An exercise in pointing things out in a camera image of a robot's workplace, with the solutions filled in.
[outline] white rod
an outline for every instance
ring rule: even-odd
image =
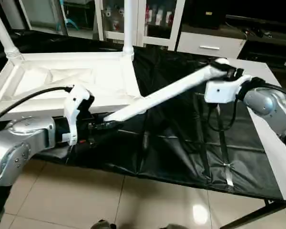
[[[227,59],[218,59],[220,63],[229,63]],[[176,95],[185,92],[186,90],[198,86],[201,83],[213,78],[217,78],[225,75],[226,72],[222,72],[210,65],[150,94],[149,96],[137,100],[131,105],[128,105],[121,110],[118,110],[109,116],[104,118],[104,121],[126,121],[138,114],[145,112],[146,110],[175,97]]]
[[[15,58],[20,56],[19,50],[11,40],[9,33],[7,32],[3,22],[1,21],[1,18],[0,18],[0,41],[4,47],[4,52],[6,53],[8,58]]]
[[[129,55],[133,55],[133,13],[132,13],[132,1],[124,1],[124,47],[123,52]]]

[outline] black plastic sheet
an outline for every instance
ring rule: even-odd
[[[85,39],[48,34],[38,40],[38,33],[30,36],[30,39],[23,38],[24,52],[121,49],[121,46]],[[209,59],[158,48],[135,48],[133,64],[141,94],[147,96],[185,77],[205,66]],[[50,156],[42,159],[232,194],[282,199],[247,108],[239,103],[232,128],[224,133],[215,132],[206,121],[208,107],[204,102],[204,87],[188,90],[132,118],[108,142],[73,160]],[[220,105],[220,109],[220,120],[226,125],[232,116],[233,104]],[[210,122],[217,126],[218,117],[212,115]],[[225,160],[231,165],[233,187],[227,185]]]

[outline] black stand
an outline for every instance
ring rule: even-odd
[[[260,208],[259,210],[256,210],[244,217],[241,217],[240,219],[237,219],[225,226],[222,226],[220,229],[234,229],[238,228],[242,225],[245,225],[247,223],[251,223],[253,221],[256,221],[258,219],[261,219],[265,216],[271,215],[273,213],[276,213],[277,211],[280,211],[282,209],[286,208],[286,201],[284,202],[278,202],[275,201],[271,204],[266,203],[266,206],[263,208]]]

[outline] white structure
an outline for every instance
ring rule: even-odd
[[[0,19],[0,41],[8,61],[0,73],[0,111],[40,89],[81,84],[95,101],[92,113],[113,112],[140,99],[133,69],[132,0],[125,0],[122,52],[20,53]],[[67,93],[50,92],[14,108],[1,120],[29,115],[62,116]]]

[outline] tiled floor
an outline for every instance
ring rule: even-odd
[[[262,200],[30,161],[6,203],[0,229],[90,229],[99,219],[119,229],[178,224],[218,229],[264,205]],[[286,210],[243,229],[286,229]]]

